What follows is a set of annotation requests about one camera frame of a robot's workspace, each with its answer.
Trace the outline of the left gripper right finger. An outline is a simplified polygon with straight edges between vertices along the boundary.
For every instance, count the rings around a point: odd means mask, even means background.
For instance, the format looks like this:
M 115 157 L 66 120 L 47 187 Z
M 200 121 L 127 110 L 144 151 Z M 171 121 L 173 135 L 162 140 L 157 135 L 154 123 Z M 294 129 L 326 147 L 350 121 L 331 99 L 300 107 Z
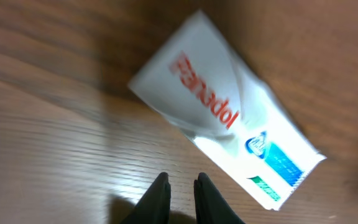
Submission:
M 193 186 L 197 224 L 245 224 L 206 173 L 199 173 Z

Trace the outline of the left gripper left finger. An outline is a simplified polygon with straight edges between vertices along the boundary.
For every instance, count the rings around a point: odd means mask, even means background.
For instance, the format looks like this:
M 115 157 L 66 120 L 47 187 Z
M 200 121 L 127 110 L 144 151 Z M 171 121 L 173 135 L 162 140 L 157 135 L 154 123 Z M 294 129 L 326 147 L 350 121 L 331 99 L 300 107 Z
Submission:
M 161 172 L 121 224 L 167 224 L 170 200 L 168 174 Z

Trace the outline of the white green carton box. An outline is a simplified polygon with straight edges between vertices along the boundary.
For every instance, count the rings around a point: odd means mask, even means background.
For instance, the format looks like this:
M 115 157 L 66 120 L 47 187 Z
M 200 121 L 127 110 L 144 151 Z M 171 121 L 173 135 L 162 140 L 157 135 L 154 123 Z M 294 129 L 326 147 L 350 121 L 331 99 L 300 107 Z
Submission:
M 279 210 L 324 159 L 202 11 L 129 88 L 267 210 Z

